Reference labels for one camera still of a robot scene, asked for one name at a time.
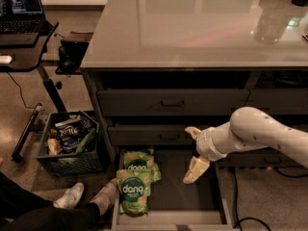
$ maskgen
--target drawer front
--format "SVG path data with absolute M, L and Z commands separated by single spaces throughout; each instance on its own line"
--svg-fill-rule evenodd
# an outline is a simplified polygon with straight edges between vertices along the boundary
M 112 145 L 185 145 L 193 144 L 192 137 L 181 125 L 118 125 L 108 128 Z
M 229 116 L 248 90 L 100 90 L 104 116 Z
M 247 106 L 263 109 L 270 115 L 305 115 L 308 89 L 253 90 Z

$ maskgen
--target chip bag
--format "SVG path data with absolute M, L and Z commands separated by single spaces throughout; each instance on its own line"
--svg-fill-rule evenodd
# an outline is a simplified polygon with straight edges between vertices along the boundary
M 148 213 L 147 197 L 151 195 L 151 170 L 120 169 L 116 172 L 116 181 L 124 197 L 119 211 L 133 217 Z
M 124 167 L 129 170 L 151 170 L 151 182 L 155 183 L 162 178 L 154 156 L 147 151 L 128 151 L 124 154 Z

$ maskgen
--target green snack bag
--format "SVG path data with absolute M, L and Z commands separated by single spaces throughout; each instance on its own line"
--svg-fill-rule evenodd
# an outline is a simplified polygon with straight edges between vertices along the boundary
M 157 182 L 162 178 L 154 156 L 142 151 L 128 151 L 124 154 L 124 167 L 129 170 L 151 170 L 151 181 Z
M 76 149 L 76 154 L 90 150 L 96 137 L 96 128 L 92 128 L 88 134 L 81 140 Z
M 154 146 L 150 145 L 146 149 L 142 149 L 141 152 L 145 152 L 149 155 L 154 155 Z
M 127 170 L 116 172 L 116 180 L 124 200 L 119 211 L 129 216 L 141 216 L 148 212 L 147 197 L 151 194 L 151 170 Z

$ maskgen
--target laptop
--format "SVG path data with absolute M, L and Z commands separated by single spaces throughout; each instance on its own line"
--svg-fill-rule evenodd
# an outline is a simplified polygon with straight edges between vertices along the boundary
M 0 47 L 34 46 L 45 20 L 40 0 L 0 0 Z

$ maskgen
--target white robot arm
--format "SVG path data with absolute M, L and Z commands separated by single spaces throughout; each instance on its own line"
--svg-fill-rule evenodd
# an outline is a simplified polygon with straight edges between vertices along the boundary
M 232 152 L 272 147 L 308 168 L 308 134 L 281 124 L 268 114 L 243 107 L 235 111 L 230 121 L 219 127 L 199 130 L 185 129 L 196 140 L 199 158 L 192 157 L 184 183 L 190 184 L 201 176 L 210 162 Z

